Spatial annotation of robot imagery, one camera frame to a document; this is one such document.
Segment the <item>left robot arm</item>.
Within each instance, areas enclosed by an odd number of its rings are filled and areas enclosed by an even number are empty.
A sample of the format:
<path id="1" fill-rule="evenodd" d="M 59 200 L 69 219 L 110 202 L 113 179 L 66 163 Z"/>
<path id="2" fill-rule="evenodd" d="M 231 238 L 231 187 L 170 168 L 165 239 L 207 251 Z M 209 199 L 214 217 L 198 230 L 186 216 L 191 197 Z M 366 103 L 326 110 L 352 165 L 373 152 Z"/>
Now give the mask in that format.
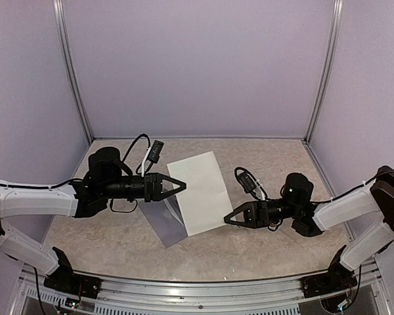
<path id="1" fill-rule="evenodd" d="M 89 156 L 83 179 L 73 178 L 51 186 L 0 181 L 0 252 L 52 276 L 66 292 L 74 291 L 79 278 L 65 254 L 41 245 L 21 233 L 7 217 L 54 215 L 90 218 L 107 208 L 110 200 L 162 201 L 186 190 L 186 183 L 161 173 L 136 175 L 115 147 L 103 147 Z"/>

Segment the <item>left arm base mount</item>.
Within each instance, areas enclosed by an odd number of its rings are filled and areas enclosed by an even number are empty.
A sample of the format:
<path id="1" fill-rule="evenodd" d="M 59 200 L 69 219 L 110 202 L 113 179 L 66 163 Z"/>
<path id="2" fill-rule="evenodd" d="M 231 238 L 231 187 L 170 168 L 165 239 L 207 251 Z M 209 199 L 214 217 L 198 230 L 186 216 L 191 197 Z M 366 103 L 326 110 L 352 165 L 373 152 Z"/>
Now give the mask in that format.
<path id="1" fill-rule="evenodd" d="M 96 299 L 102 280 L 98 277 L 75 273 L 66 254 L 57 247 L 52 247 L 52 250 L 58 258 L 58 268 L 46 275 L 44 286 L 78 297 Z"/>

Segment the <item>grey paper envelope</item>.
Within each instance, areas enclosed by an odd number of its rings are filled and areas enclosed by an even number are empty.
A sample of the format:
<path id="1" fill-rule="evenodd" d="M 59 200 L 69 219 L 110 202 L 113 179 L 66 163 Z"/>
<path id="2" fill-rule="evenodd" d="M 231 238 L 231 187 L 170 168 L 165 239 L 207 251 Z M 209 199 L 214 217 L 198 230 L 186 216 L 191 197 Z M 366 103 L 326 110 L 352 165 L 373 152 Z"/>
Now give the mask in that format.
<path id="1" fill-rule="evenodd" d="M 141 201 L 139 207 L 165 248 L 188 237 L 175 196 L 150 203 Z"/>

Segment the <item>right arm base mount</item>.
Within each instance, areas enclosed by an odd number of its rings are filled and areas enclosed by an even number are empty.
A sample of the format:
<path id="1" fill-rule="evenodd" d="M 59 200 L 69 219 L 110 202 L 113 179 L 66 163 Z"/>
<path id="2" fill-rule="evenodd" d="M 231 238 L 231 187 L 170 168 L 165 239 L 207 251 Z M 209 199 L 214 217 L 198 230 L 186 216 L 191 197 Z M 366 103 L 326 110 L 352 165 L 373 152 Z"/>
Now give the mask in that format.
<path id="1" fill-rule="evenodd" d="M 300 279 L 305 298 L 325 295 L 358 285 L 358 281 L 354 276 L 355 272 L 346 269 L 339 262 L 345 248 L 346 246 L 344 245 L 335 254 L 326 272 Z"/>

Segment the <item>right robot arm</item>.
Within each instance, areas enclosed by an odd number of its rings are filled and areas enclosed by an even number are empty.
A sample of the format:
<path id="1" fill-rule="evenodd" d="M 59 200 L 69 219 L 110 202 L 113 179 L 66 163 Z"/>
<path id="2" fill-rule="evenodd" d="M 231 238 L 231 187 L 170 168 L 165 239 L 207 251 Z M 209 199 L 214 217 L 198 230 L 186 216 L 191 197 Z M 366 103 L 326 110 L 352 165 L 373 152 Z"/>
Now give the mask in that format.
<path id="1" fill-rule="evenodd" d="M 292 228 L 305 237 L 315 237 L 332 227 L 370 213 L 380 220 L 351 245 L 343 246 L 323 276 L 328 291 L 337 291 L 361 264 L 394 241 L 394 169 L 384 165 L 362 184 L 326 201 L 312 201 L 314 185 L 301 173 L 286 176 L 278 199 L 243 203 L 225 216 L 224 222 L 245 228 L 280 226 L 292 220 Z"/>

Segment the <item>beige lined letter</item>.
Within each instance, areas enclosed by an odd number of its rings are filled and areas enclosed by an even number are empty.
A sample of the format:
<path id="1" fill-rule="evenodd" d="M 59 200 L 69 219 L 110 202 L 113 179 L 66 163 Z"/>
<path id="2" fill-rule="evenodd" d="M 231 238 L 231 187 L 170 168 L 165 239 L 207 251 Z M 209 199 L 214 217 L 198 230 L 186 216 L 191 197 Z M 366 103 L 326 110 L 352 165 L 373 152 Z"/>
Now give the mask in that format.
<path id="1" fill-rule="evenodd" d="M 171 177 L 186 183 L 176 196 L 187 235 L 224 226 L 232 203 L 214 152 L 169 163 L 167 168 Z"/>

